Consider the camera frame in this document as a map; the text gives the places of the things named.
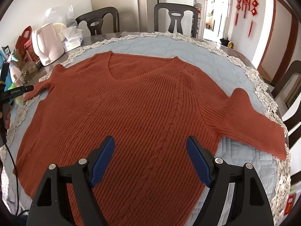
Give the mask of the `person's left hand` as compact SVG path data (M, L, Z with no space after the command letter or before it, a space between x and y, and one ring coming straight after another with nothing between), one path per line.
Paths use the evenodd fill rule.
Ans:
M2 105L1 109L1 123L4 125L4 128L8 130L10 128L10 118L11 118L12 106L10 104Z

